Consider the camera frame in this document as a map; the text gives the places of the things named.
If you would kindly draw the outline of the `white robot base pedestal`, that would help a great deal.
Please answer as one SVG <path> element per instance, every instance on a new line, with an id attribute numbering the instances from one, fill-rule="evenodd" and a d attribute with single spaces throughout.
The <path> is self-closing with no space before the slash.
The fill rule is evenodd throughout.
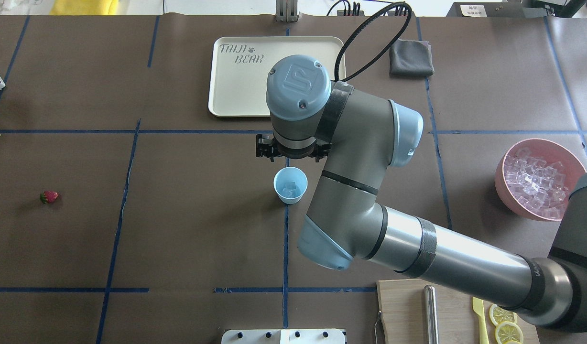
<path id="1" fill-rule="evenodd" d="M 232 329 L 222 344 L 346 344 L 346 331 L 336 328 L 311 329 Z"/>

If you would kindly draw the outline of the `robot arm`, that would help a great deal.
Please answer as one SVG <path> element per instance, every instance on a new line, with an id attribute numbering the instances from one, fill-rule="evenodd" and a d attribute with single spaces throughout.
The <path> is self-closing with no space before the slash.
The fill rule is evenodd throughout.
<path id="1" fill-rule="evenodd" d="M 406 165 L 418 147 L 417 111 L 331 81 L 306 55 L 270 69 L 266 102 L 274 137 L 257 136 L 257 157 L 327 158 L 298 240 L 305 257 L 335 270 L 369 260 L 535 326 L 587 332 L 587 172 L 571 188 L 548 257 L 526 258 L 377 203 L 388 167 Z"/>

